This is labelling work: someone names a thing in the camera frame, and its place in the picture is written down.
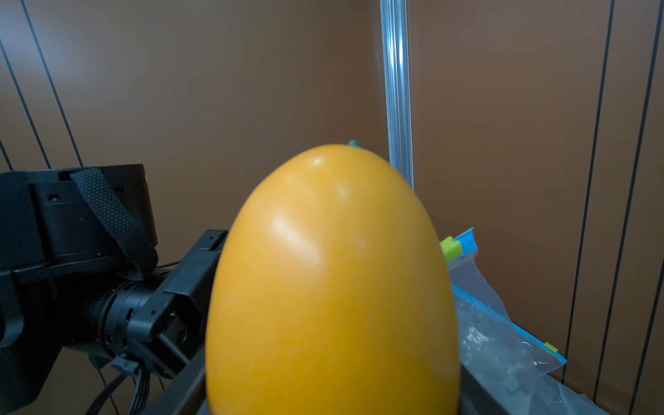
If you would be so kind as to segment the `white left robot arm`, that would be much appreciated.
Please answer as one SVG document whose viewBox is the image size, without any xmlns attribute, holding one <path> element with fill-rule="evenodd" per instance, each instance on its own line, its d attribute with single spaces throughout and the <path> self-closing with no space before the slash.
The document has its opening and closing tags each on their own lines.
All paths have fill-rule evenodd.
<svg viewBox="0 0 664 415">
<path fill-rule="evenodd" d="M 62 349 L 133 380 L 131 414 L 207 409 L 204 343 L 228 232 L 209 230 L 160 266 L 140 164 L 1 176 L 1 411 L 34 402 Z"/>
</svg>

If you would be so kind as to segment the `clear zip-top bag blue zipper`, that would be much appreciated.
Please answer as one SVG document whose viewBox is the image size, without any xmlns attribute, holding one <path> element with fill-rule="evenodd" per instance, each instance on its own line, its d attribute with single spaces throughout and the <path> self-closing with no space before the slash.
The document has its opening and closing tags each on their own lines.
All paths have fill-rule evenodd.
<svg viewBox="0 0 664 415">
<path fill-rule="evenodd" d="M 565 359 L 454 287 L 462 364 L 460 414 L 603 414 L 550 373 Z"/>
</svg>

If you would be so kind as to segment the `spare clear zip-top bag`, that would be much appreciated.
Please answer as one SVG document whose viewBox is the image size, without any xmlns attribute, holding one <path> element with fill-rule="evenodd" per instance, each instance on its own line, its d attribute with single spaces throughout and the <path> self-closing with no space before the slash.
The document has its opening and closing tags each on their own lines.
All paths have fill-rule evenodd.
<svg viewBox="0 0 664 415">
<path fill-rule="evenodd" d="M 482 312 L 506 323 L 511 323 L 500 297 L 480 272 L 474 229 L 440 242 L 451 276 L 452 288 L 458 297 Z"/>
</svg>

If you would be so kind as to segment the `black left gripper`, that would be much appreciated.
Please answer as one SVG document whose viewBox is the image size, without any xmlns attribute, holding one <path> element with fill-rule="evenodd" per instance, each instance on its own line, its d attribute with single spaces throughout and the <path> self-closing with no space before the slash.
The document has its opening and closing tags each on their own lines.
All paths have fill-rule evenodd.
<svg viewBox="0 0 664 415">
<path fill-rule="evenodd" d="M 228 237 L 207 230 L 171 270 L 124 283 L 112 294 L 103 318 L 103 345 L 118 356 L 175 378 L 202 347 L 214 274 Z"/>
</svg>

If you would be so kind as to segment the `orange mango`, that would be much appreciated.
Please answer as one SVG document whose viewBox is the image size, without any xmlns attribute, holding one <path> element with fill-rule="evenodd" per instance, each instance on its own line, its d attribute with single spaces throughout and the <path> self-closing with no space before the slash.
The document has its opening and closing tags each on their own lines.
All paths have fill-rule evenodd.
<svg viewBox="0 0 664 415">
<path fill-rule="evenodd" d="M 439 237 L 383 158 L 325 145 L 249 196 L 214 279 L 214 414 L 454 414 L 458 320 Z"/>
</svg>

